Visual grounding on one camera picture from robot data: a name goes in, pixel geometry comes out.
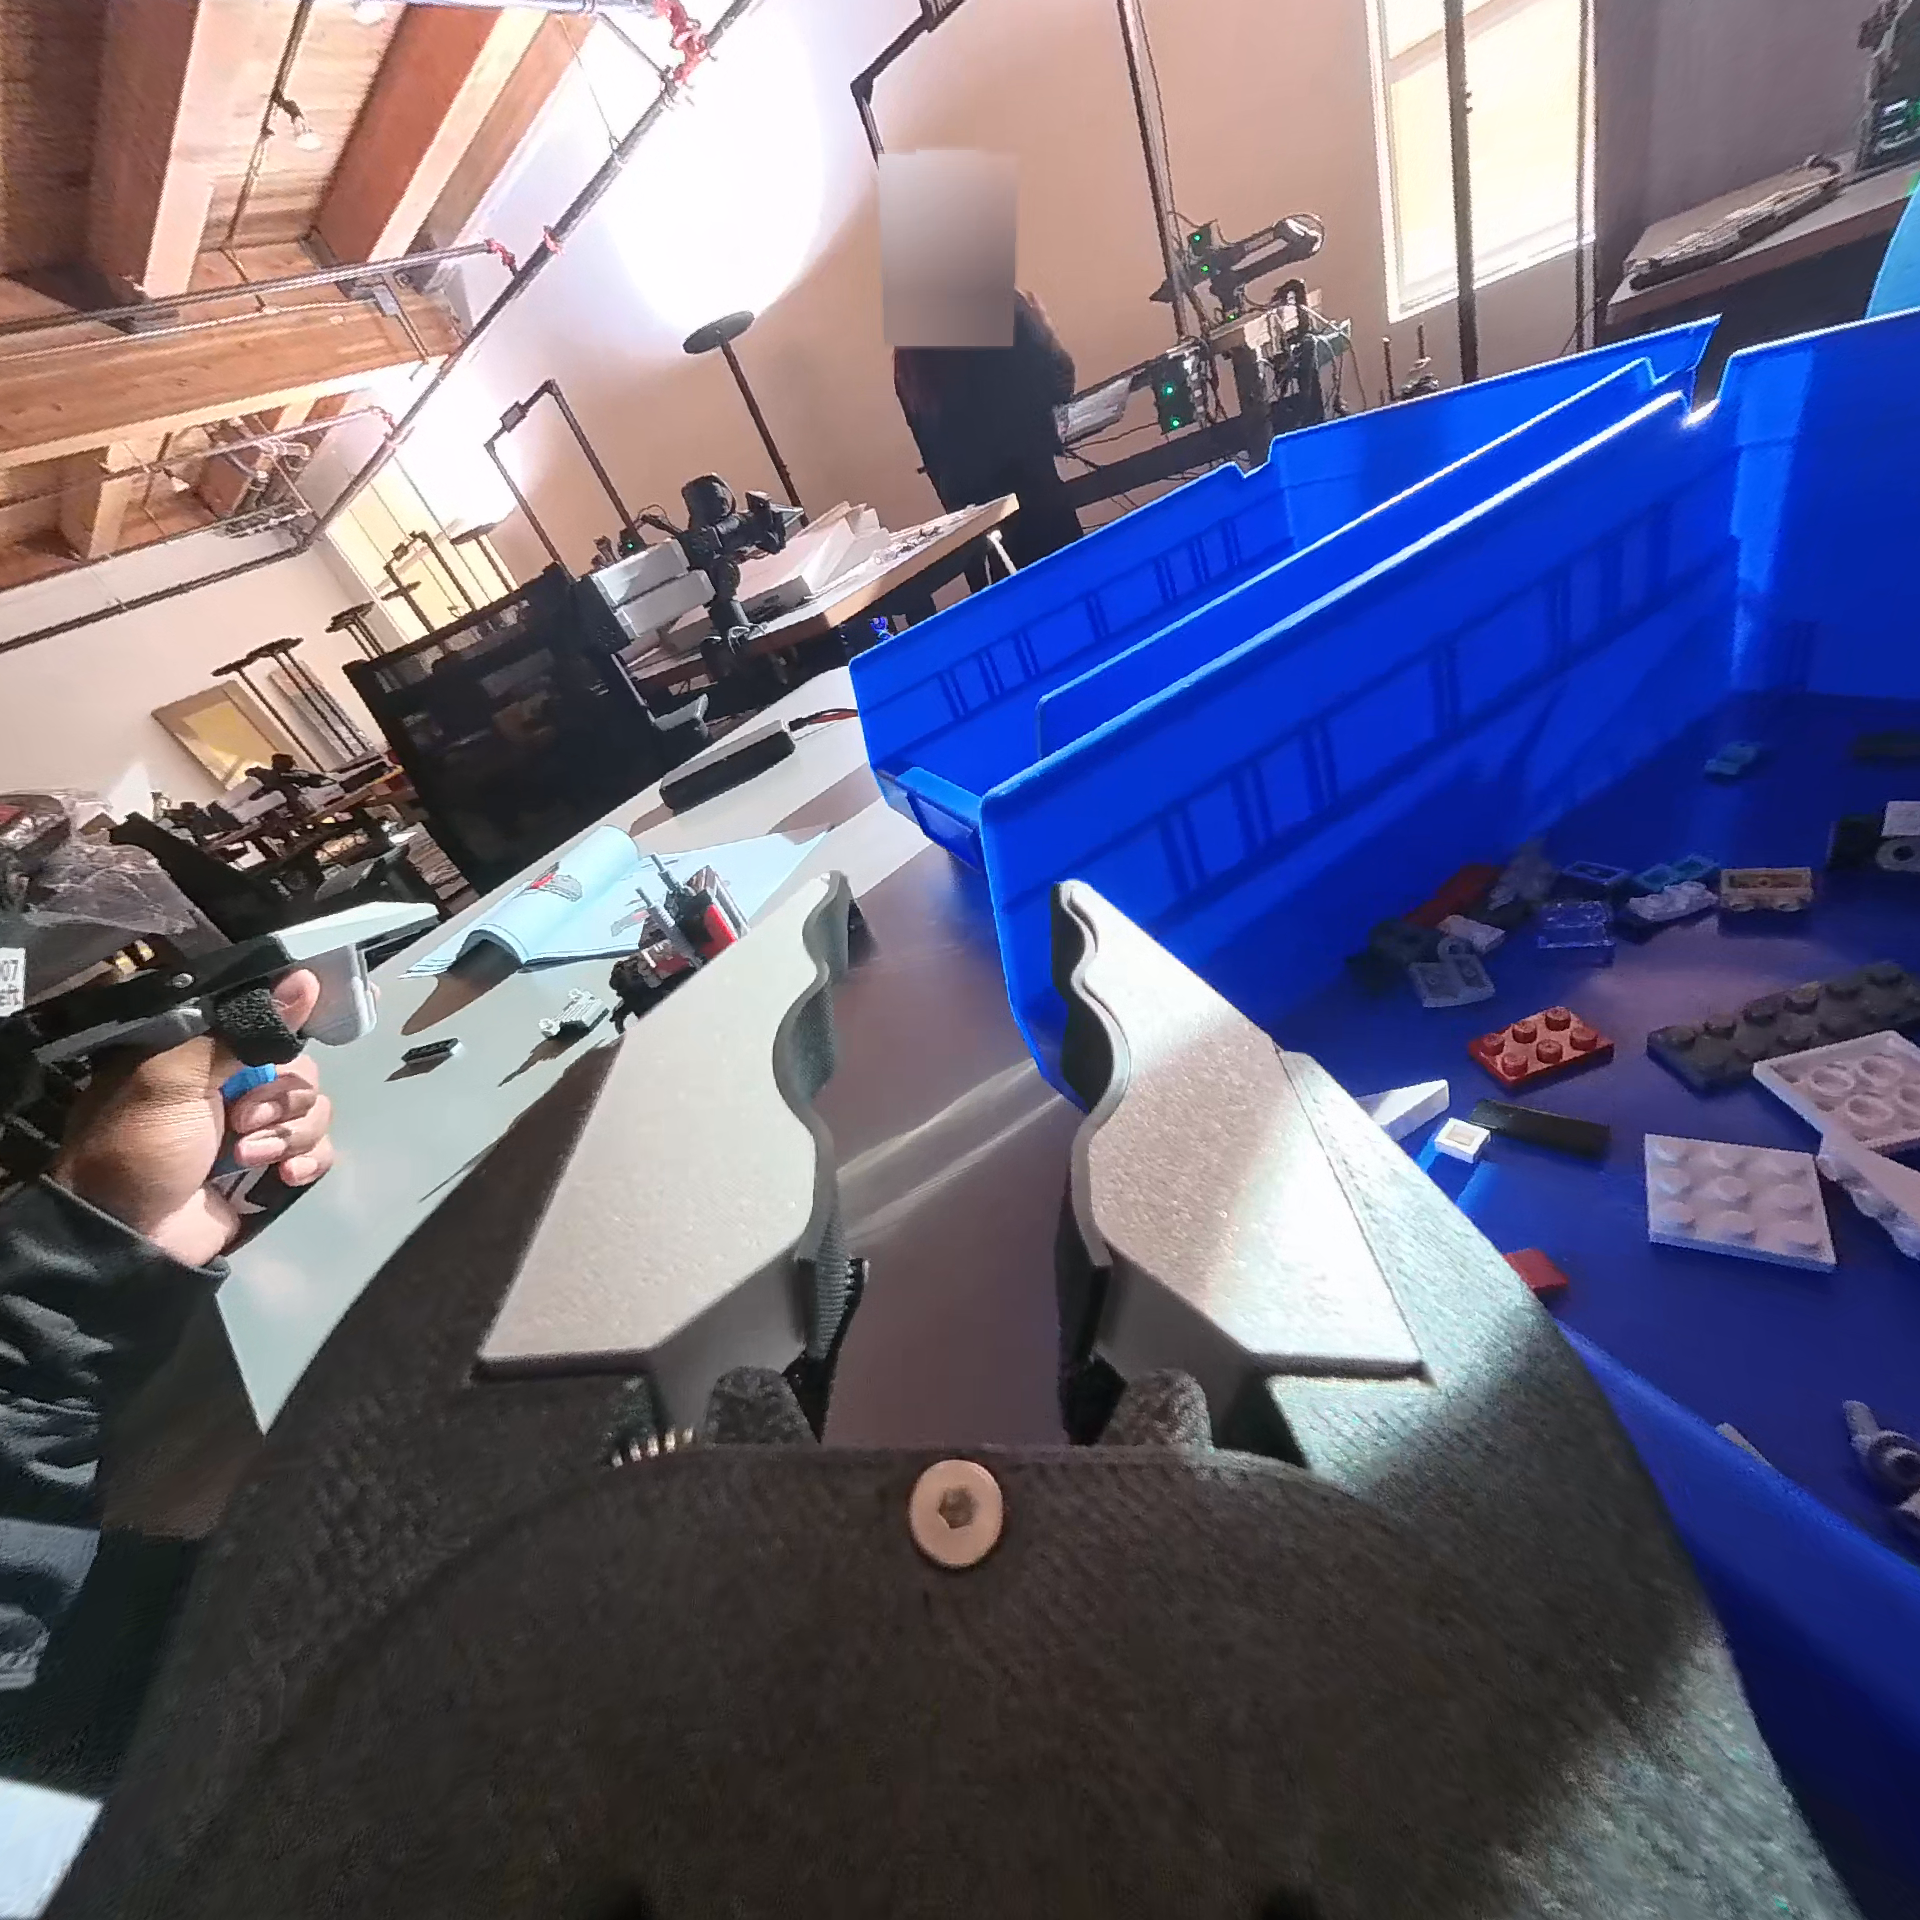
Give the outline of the grey desk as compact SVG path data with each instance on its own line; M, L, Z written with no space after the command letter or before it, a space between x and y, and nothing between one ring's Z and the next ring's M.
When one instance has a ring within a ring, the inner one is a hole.
M822 1117L852 1247L870 1275L837 1375L830 1440L906 1449L1060 1435L1054 1234L1073 1112L1028 1059L1001 989L982 880L876 787L857 721L806 727L772 773L669 814L644 787L608 816L661 856L764 834L822 843L791 875L848 875L870 944L833 995ZM479 1199L493 1144L556 1086L551 1003L605 968L514 971L487 951L444 977L374 971L374 1037L321 1047L338 1160L231 1261L218 1296L247 1403L272 1423L406 1234ZM423 1042L464 1049L398 1072Z

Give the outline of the white boxes stack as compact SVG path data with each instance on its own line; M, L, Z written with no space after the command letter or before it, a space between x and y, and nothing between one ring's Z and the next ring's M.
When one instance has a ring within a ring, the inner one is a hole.
M714 597L705 570L692 567L681 544L647 547L582 578L582 595L594 617L613 634L613 646L652 646L682 622L705 614Z

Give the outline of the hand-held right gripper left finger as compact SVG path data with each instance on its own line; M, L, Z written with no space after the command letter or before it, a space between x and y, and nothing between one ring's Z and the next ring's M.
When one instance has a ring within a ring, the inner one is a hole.
M758 1369L822 1435L866 1280L817 1113L854 925L842 873L805 880L613 1047L477 1381L640 1383L662 1434Z

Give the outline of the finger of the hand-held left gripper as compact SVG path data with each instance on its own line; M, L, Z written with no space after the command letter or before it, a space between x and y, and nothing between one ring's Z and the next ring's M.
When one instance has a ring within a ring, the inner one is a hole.
M273 947L287 962L319 962L334 954L408 944L438 925L441 915L431 904L369 902L330 917L281 928L273 933Z

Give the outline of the pile of loose toy bricks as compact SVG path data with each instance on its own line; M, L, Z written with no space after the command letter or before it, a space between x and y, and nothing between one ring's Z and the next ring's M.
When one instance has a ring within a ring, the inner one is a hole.
M1823 1176L1837 1125L1914 1135L1914 1007L1873 1011L1847 1059L1816 1061L1809 1118L1752 1078L1749 1037L1791 1053L1841 1042L1853 1003L1816 983L1884 968L1914 974L1914 879L1823 870L1836 823L1914 800L1914 705L1751 701L1733 735L1766 744L1757 768L1718 784L1694 727L1548 825L1512 809L1518 781L1428 781L1368 825L1334 875L1361 885L1356 917L1398 919L1455 870L1498 864L1530 834L1551 862L1646 867L1700 854L1728 867L1809 867L1805 917L1682 919L1616 954L1538 951L1511 933L1494 999L1417 1013L1340 989L1287 1023L1326 1040L1352 1093L1447 1078L1450 1110L1405 1155L1497 1251L1551 1282L1572 1330L1689 1408L1728 1425L1766 1465L1914 1561L1914 1214L1860 1213Z

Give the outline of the light blue instruction booklet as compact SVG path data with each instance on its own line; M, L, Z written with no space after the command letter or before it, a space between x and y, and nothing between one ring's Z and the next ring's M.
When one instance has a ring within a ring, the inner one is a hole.
M444 977L470 954L505 954L516 969L618 958L640 943L647 915L665 907L665 885L674 880L690 889L701 873L714 875L751 919L822 840L820 833L805 840L774 833L654 856L628 833L597 825L462 933L413 958L404 974Z

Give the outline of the red black toy brick truck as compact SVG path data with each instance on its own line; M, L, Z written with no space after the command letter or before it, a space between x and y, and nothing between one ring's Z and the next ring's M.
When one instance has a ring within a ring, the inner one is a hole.
M634 936L608 974L613 995L613 1030L652 1013L668 995L705 969L746 931L746 919L714 867L694 870L687 879L661 856L647 856L656 889L640 896L640 905L622 931Z

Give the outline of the person's left hand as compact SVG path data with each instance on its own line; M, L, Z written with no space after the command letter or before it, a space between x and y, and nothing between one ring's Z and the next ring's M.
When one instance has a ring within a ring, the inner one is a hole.
M293 1061L228 1103L240 1071L213 1037L111 1069L72 1112L48 1181L181 1264L224 1258L241 1233L240 1214L210 1187L224 1157L241 1171L273 1169L289 1189L314 1184L334 1163L317 1069Z

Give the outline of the bright window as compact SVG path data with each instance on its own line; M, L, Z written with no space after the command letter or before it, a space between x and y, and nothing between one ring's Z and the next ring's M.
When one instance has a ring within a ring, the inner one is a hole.
M1441 3L1374 3L1368 55L1388 317L1455 295L1449 43ZM1578 3L1465 3L1463 90L1477 286L1569 256L1585 226Z

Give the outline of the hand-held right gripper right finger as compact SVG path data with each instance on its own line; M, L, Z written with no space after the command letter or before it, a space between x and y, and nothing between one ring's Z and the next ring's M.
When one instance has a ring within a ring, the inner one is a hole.
M1055 1079L1079 1112L1055 1245L1063 1427L1194 1383L1224 1448L1301 1455L1272 1383L1424 1387L1417 1336L1287 1055L1085 880L1054 887Z

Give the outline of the dark keyboard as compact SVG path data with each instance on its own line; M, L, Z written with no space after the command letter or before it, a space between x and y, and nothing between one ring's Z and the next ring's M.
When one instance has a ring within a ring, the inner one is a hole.
M1831 205L1847 178L1848 171L1837 158L1812 157L1788 186L1729 208L1663 248L1628 258L1623 286L1639 294L1718 269Z

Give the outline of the person's left forearm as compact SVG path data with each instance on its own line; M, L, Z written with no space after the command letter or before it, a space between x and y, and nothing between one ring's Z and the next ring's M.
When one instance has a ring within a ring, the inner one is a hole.
M62 1713L102 1491L199 1529L258 1448L217 1314L231 1178L177 1207L37 1181L1 1231L5 1738Z

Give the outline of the large blue plastic bin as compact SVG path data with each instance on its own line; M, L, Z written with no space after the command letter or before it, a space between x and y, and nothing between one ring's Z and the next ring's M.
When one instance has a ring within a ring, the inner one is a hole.
M1703 726L1718 744L1696 771L1729 784L1769 750L1729 705L1781 698L1914 705L1914 311L1740 352L1700 414L1648 402L993 789L981 838L1015 1011L1054 1066L1046 899L1087 880L1330 1069L1287 1023L1356 989L1349 958L1410 917L1358 919L1361 885L1337 879L1388 809L1428 781L1516 777L1511 808L1548 825ZM1536 833L1447 880L1529 843L1554 864ZM1914 1561L1561 1320L1860 1906L1914 1915Z

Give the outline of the black flat box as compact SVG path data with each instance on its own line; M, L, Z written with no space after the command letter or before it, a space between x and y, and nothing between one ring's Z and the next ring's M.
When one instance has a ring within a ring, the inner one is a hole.
M772 773L797 747L785 722L721 744L658 784L658 802L669 814L686 814Z

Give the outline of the black floor lamp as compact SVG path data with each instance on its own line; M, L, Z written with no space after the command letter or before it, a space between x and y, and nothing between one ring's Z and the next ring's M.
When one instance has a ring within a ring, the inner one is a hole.
M729 376L736 384L736 392L737 392L737 397L741 397L741 400L746 410L754 434L756 434L756 440L758 440L758 445L765 453L765 461L769 462L769 466L772 466L772 472L778 480L785 505L791 505L800 515L806 515L806 505L805 505L800 486L797 486L785 458L778 450L774 433L767 426L767 419L761 410L761 402L758 402L758 398L751 390L746 370L742 368L737 350L736 350L736 343L749 333L751 326L754 326L754 314L749 310L732 311L721 319L714 319L714 320L708 320L705 326L694 328L682 342L682 352L687 357L717 355L725 361L725 366L726 366L726 370L729 370Z

